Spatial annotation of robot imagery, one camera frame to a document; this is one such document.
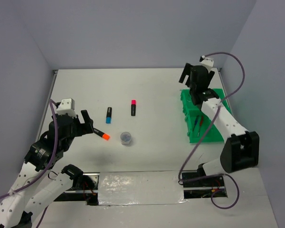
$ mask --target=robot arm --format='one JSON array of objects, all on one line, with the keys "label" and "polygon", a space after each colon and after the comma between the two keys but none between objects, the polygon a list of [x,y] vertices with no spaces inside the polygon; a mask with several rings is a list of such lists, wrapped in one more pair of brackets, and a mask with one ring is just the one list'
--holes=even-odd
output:
[{"label": "robot arm", "polygon": [[[85,122],[80,123],[78,116],[74,111],[75,102],[73,99],[64,99],[60,103],[57,103],[56,107],[58,144],[56,156],[50,165],[50,169],[55,165],[57,161],[63,157],[63,153],[69,149],[75,137],[94,132],[93,120],[90,119],[86,110],[81,111]],[[46,193],[54,193],[49,194],[48,198],[45,197],[44,202],[42,200],[39,200],[38,204],[34,203],[36,201],[32,200],[33,194],[35,193],[35,190],[37,189],[42,179],[48,174],[49,171],[47,171],[35,183],[23,189],[22,191],[17,191],[23,186],[30,184],[30,182],[32,182],[48,165],[53,154],[55,141],[54,138],[54,122],[51,122],[49,124],[49,130],[43,133],[40,139],[31,145],[29,152],[25,156],[25,161],[21,172],[9,190],[10,196],[6,197],[0,203],[0,228],[17,227],[21,217],[23,216],[23,213],[26,210],[28,213],[32,212],[29,210],[33,210],[32,213],[34,213],[33,217],[35,218],[37,216],[37,213],[40,212],[39,209],[45,208],[44,205],[49,203],[52,198],[54,198],[57,194],[60,195],[64,190],[66,190],[65,188],[69,189],[70,186],[73,185],[74,178],[70,179],[70,176],[67,175],[68,172],[62,171],[59,176],[61,177],[59,180],[62,180],[64,183],[55,185],[55,182],[58,183],[58,181],[54,181],[52,184],[50,184],[50,186],[38,193],[39,195],[36,197],[46,195]]]},{"label": "robot arm", "polygon": [[214,76],[213,63],[213,59],[204,56],[200,58],[199,66],[187,63],[179,80],[183,83],[185,76],[189,76],[186,86],[190,88],[192,102],[210,120],[215,118],[220,106],[214,125],[221,133],[225,146],[218,159],[199,165],[201,175],[231,173],[258,164],[258,134],[239,124],[222,105],[216,92],[208,88]]},{"label": "robot arm", "polygon": [[23,211],[20,223],[14,228],[26,228],[34,223],[38,215],[68,189],[77,189],[83,182],[88,183],[89,188],[93,189],[94,183],[92,181],[86,182],[84,177],[86,176],[76,166],[66,166],[50,184],[30,198]]}]

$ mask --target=clear plastic cup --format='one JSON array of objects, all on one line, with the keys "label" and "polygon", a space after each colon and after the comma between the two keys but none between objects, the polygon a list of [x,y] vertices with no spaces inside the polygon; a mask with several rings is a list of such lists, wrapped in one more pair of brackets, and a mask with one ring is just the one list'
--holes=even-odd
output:
[{"label": "clear plastic cup", "polygon": [[132,136],[131,136],[131,134],[128,133],[128,132],[123,132],[123,133],[120,135],[120,141],[122,142],[123,145],[128,145],[128,144],[130,144],[131,139],[132,139]]}]

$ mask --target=white wall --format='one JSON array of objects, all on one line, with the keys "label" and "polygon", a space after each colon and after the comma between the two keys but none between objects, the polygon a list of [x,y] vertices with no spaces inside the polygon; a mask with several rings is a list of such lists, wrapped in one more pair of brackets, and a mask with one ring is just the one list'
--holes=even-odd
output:
[{"label": "white wall", "polygon": [[9,0],[0,0],[0,195],[34,142],[52,71]]},{"label": "white wall", "polygon": [[230,51],[255,2],[13,1],[54,69],[183,67],[202,54]]},{"label": "white wall", "polygon": [[[259,167],[280,228],[285,228],[285,0],[257,0],[232,53],[247,79],[231,104],[235,116],[260,135]],[[222,71],[228,91],[241,79],[228,58]]]}]

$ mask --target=white table surface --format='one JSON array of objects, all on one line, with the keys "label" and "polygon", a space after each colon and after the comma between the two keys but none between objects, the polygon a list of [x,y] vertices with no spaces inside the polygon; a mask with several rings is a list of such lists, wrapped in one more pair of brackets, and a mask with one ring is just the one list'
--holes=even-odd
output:
[{"label": "white table surface", "polygon": [[[210,86],[222,88],[215,70]],[[74,164],[84,172],[168,171],[178,170],[193,146],[187,136],[182,112],[182,73],[177,69],[93,69],[59,70],[51,98],[75,100],[75,111],[86,109],[94,127],[111,136],[106,141],[95,134],[75,138],[64,158],[55,165],[59,171]],[[136,116],[131,116],[131,100],[136,99]],[[112,107],[112,123],[106,124],[106,111]],[[42,132],[52,121],[47,109]],[[131,146],[120,143],[120,134],[128,131]],[[200,163],[217,158],[224,143],[201,145],[187,164],[196,169]]]},{"label": "white table surface", "polygon": [[[105,141],[93,134],[74,139],[70,150],[53,170],[60,171],[70,163],[85,172],[178,170],[193,147],[187,137],[180,101],[180,90],[185,88],[178,83],[181,72],[181,68],[59,70],[51,98],[55,101],[75,99],[77,114],[87,109],[95,127],[109,134],[111,139]],[[215,72],[210,86],[222,88],[216,69]],[[132,99],[137,100],[135,117],[130,113]],[[105,123],[108,106],[113,108],[111,124]],[[47,130],[50,121],[48,109],[42,132]],[[120,144],[119,135],[123,131],[133,135],[133,145]],[[201,145],[186,169],[196,169],[198,164],[217,158],[222,148],[223,143]],[[214,207],[210,199],[110,207],[54,202],[40,227],[276,228],[258,168],[231,175],[239,185],[240,199],[229,210]],[[216,202],[227,206],[234,201],[236,191],[228,178],[224,181],[228,198],[218,198]]]}]

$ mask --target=green holder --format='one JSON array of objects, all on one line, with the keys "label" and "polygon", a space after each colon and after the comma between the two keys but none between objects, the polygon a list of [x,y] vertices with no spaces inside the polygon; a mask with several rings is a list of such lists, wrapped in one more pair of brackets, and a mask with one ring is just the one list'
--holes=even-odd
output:
[{"label": "green holder", "polygon": [[[222,89],[213,89],[213,90],[218,94],[220,99],[223,99],[225,97]],[[209,124],[211,123],[211,120],[204,113],[202,113],[202,111],[199,110],[198,107],[196,107],[192,103],[191,96],[190,96],[190,90],[183,89],[181,91],[180,98],[183,104],[182,111],[185,114],[185,121],[188,127],[187,135],[190,139],[190,143],[197,143],[202,137],[202,135],[204,134],[204,132],[206,131],[206,129],[208,128]],[[231,113],[226,100],[223,101],[223,105]],[[199,115],[199,119],[193,131],[195,118],[198,115]],[[203,121],[202,126],[200,127],[199,124],[200,124],[200,120],[202,116],[204,117],[204,121]],[[222,135],[219,133],[217,128],[213,125],[210,131],[208,132],[208,134],[206,135],[206,137],[204,138],[203,143],[223,142],[223,141],[224,140],[223,140]]]}]

